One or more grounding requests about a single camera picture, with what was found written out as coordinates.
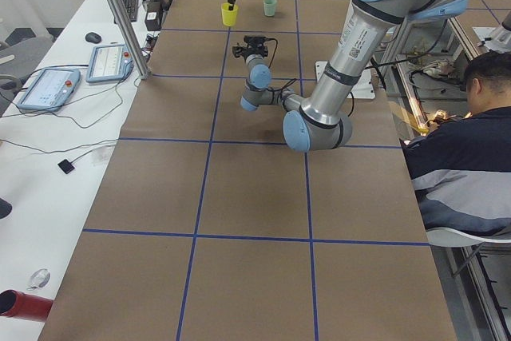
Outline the black box with label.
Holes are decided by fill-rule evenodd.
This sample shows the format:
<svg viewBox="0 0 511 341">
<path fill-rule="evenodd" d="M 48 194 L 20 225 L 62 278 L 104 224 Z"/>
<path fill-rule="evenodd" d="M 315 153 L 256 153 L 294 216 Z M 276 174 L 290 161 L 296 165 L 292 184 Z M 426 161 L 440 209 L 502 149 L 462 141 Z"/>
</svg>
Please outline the black box with label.
<svg viewBox="0 0 511 341">
<path fill-rule="evenodd" d="M 169 0 L 147 0 L 145 2 L 145 26 L 147 31 L 160 30 L 169 6 Z"/>
</svg>

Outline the far blue teach pendant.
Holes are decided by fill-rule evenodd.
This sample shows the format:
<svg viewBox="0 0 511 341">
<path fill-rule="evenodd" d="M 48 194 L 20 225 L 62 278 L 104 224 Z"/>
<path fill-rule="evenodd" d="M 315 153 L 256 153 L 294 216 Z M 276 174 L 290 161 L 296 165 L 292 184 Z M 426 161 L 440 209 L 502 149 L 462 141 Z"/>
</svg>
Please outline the far blue teach pendant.
<svg viewBox="0 0 511 341">
<path fill-rule="evenodd" d="M 85 76 L 88 83 L 123 81 L 133 70 L 132 56 L 124 44 L 93 47 Z"/>
</svg>

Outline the yellow plastic cup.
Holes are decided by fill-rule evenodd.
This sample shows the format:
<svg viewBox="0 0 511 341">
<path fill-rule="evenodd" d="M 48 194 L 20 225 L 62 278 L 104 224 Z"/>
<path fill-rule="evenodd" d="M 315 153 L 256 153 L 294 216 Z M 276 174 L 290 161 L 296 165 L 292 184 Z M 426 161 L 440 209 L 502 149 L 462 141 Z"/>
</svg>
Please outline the yellow plastic cup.
<svg viewBox="0 0 511 341">
<path fill-rule="evenodd" d="M 233 27 L 236 24 L 239 7 L 225 2 L 221 5 L 221 17 L 224 26 Z"/>
</svg>

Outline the person in navy jacket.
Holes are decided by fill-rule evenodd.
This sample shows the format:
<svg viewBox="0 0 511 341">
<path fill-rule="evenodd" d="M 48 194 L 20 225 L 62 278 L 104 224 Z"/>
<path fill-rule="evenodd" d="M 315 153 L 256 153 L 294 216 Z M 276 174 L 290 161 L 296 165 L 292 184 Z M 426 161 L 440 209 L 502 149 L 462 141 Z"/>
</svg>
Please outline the person in navy jacket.
<svg viewBox="0 0 511 341">
<path fill-rule="evenodd" d="M 425 228 L 491 236 L 510 226 L 510 55 L 464 72 L 470 115 L 402 146 Z"/>
</svg>

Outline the aluminium frame post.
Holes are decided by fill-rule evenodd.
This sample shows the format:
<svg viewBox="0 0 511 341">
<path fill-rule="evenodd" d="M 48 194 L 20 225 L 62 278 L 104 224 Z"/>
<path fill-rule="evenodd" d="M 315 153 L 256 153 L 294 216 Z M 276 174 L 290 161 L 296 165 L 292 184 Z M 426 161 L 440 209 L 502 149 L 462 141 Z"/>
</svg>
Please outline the aluminium frame post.
<svg viewBox="0 0 511 341">
<path fill-rule="evenodd" d="M 107 0 L 121 35 L 124 38 L 128 51 L 131 54 L 134 65 L 137 68 L 142 80 L 147 79 L 151 74 L 147 61 L 142 53 L 139 41 L 129 20 L 129 16 L 122 0 Z"/>
</svg>

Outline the green plastic cup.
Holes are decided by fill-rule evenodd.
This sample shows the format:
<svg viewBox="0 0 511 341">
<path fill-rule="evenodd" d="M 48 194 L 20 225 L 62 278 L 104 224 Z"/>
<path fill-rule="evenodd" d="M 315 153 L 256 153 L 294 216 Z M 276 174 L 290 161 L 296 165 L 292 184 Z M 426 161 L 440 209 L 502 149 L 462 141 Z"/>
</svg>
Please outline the green plastic cup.
<svg viewBox="0 0 511 341">
<path fill-rule="evenodd" d="M 277 0 L 263 0 L 263 14 L 265 17 L 275 16 L 277 3 Z"/>
</svg>

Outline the near blue teach pendant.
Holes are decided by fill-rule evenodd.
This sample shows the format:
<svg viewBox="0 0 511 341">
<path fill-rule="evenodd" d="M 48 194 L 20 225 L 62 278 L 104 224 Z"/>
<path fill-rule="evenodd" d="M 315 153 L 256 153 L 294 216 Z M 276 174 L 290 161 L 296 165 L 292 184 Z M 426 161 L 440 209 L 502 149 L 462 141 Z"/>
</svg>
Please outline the near blue teach pendant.
<svg viewBox="0 0 511 341">
<path fill-rule="evenodd" d="M 17 103 L 22 111 L 54 112 L 70 98 L 81 80 L 78 69 L 45 68 Z"/>
</svg>

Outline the red cylinder bottle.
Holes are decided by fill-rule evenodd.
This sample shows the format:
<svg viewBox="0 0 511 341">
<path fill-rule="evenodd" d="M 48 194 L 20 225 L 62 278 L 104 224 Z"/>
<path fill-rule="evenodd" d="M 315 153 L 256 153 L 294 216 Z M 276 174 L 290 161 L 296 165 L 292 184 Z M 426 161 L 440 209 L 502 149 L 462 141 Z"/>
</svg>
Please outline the red cylinder bottle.
<svg viewBox="0 0 511 341">
<path fill-rule="evenodd" d="M 1 316 L 35 322 L 45 322 L 53 300 L 22 291 L 6 290 L 1 293 Z"/>
</svg>

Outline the black keyboard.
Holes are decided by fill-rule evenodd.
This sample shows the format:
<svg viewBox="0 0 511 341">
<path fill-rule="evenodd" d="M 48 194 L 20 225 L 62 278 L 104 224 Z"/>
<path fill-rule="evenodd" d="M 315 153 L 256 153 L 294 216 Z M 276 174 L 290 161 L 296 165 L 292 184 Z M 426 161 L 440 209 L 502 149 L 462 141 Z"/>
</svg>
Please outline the black keyboard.
<svg viewBox="0 0 511 341">
<path fill-rule="evenodd" d="M 124 4 L 125 10 L 129 17 L 130 22 L 135 22 L 138 17 L 139 1 L 140 0 L 121 0 Z"/>
</svg>

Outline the blue teach pendant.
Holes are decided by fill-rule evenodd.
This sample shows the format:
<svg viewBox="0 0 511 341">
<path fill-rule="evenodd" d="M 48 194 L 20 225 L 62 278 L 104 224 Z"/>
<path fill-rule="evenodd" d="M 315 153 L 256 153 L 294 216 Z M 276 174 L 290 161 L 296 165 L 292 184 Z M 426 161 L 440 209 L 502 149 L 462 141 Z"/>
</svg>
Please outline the blue teach pendant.
<svg viewBox="0 0 511 341">
<path fill-rule="evenodd" d="M 88 83 L 123 81 L 133 70 L 132 56 L 124 44 L 93 47 L 85 76 Z"/>
<path fill-rule="evenodd" d="M 78 69 L 45 68 L 17 103 L 22 111 L 54 112 L 70 98 L 81 80 Z"/>
</svg>

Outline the black computer mouse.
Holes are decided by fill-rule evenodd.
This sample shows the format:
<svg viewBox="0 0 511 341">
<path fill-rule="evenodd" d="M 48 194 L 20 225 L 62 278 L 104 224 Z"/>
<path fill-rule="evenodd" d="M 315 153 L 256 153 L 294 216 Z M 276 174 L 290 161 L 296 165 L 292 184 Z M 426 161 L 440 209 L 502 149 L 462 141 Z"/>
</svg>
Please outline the black computer mouse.
<svg viewBox="0 0 511 341">
<path fill-rule="evenodd" d="M 99 44 L 102 41 L 102 38 L 97 33 L 89 32 L 85 35 L 85 40 L 93 44 Z"/>
</svg>

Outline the small black square pad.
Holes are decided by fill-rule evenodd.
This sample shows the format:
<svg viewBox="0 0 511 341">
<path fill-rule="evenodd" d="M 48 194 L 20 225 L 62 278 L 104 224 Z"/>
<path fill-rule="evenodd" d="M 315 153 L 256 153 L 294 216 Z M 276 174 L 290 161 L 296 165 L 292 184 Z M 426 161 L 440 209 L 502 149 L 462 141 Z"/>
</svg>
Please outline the small black square pad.
<svg viewBox="0 0 511 341">
<path fill-rule="evenodd" d="M 57 166 L 64 174 L 69 174 L 75 169 L 73 163 L 67 159 L 60 161 Z"/>
</svg>

